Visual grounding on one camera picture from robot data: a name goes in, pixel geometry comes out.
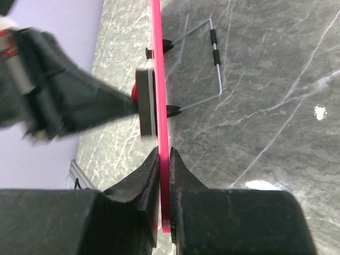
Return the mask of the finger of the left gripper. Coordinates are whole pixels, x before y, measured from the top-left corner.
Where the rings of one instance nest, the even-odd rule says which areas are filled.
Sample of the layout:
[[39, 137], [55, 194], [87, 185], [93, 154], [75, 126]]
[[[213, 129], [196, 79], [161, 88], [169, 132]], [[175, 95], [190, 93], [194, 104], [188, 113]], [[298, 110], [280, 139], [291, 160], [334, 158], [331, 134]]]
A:
[[138, 113], [137, 103], [129, 95], [75, 65], [52, 34], [40, 35], [40, 59], [67, 135]]

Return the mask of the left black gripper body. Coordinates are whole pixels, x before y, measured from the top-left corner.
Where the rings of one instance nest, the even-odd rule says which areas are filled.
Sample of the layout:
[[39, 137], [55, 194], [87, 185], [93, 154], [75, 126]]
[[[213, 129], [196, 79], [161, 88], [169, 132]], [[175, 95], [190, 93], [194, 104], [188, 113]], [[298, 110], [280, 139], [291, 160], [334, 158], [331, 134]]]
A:
[[48, 142], [56, 137], [43, 110], [41, 88], [29, 39], [21, 39], [19, 29], [8, 14], [15, 1], [1, 1], [1, 129], [18, 123], [24, 135], [34, 142]]

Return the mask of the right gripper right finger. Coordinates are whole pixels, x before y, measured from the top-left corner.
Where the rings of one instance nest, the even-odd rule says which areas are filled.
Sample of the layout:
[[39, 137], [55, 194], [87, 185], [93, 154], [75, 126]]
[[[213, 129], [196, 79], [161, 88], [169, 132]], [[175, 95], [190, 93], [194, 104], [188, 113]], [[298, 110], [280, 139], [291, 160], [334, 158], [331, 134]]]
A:
[[316, 254], [287, 191], [210, 189], [170, 153], [171, 236], [177, 254]]

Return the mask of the red and black eraser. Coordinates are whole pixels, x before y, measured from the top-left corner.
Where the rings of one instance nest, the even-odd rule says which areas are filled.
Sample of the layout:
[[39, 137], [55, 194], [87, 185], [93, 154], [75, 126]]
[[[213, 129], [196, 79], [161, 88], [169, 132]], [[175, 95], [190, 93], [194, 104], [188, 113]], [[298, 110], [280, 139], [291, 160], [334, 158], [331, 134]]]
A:
[[157, 107], [153, 69], [136, 69], [135, 84], [131, 97], [137, 103], [140, 134], [142, 137], [157, 136]]

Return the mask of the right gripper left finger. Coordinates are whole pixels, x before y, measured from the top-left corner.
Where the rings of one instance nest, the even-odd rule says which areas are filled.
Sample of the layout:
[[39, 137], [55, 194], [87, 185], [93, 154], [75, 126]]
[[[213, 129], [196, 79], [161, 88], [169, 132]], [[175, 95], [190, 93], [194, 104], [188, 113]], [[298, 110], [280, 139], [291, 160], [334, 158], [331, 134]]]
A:
[[151, 254], [157, 244], [159, 156], [100, 192], [1, 191], [1, 254]]

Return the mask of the white board with pink frame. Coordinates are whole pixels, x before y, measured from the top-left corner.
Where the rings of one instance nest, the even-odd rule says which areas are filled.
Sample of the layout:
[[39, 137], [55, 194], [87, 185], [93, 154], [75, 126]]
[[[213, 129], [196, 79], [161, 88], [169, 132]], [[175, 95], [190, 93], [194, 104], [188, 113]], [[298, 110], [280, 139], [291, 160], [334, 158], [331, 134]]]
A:
[[155, 72], [157, 133], [160, 167], [160, 205], [163, 233], [171, 232], [169, 191], [169, 144], [166, 108], [166, 84], [163, 54], [162, 14], [160, 1], [150, 1], [152, 31], [152, 63]]

